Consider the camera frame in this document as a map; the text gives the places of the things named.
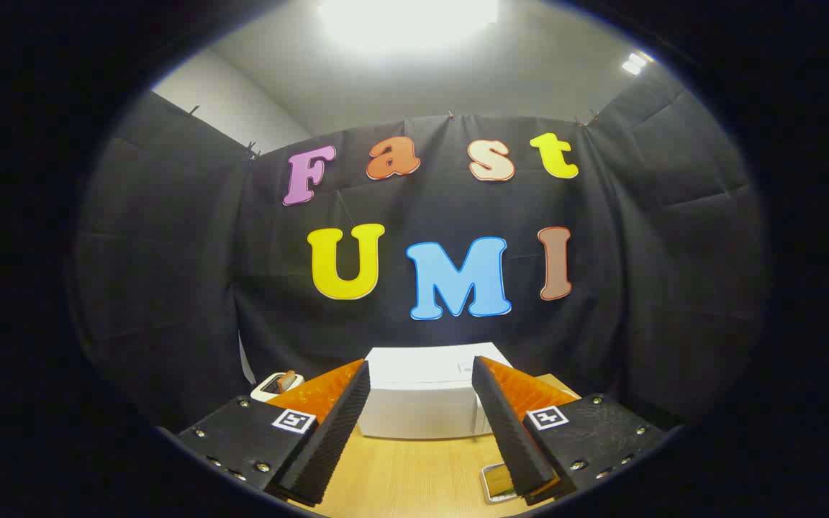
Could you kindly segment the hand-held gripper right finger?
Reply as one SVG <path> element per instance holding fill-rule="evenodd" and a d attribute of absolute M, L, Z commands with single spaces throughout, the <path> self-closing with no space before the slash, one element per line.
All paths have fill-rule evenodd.
<path fill-rule="evenodd" d="M 511 488 L 526 504 L 576 498 L 657 453 L 667 433 L 605 394 L 578 397 L 484 356 L 479 397 Z"/>

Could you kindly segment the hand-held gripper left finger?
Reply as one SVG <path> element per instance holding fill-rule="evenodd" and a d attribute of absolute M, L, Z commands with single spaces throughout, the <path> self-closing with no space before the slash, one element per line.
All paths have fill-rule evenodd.
<path fill-rule="evenodd" d="M 181 430 L 177 442 L 254 493 L 313 507 L 370 392 L 368 361 L 359 358 L 266 401 L 237 396 Z"/>

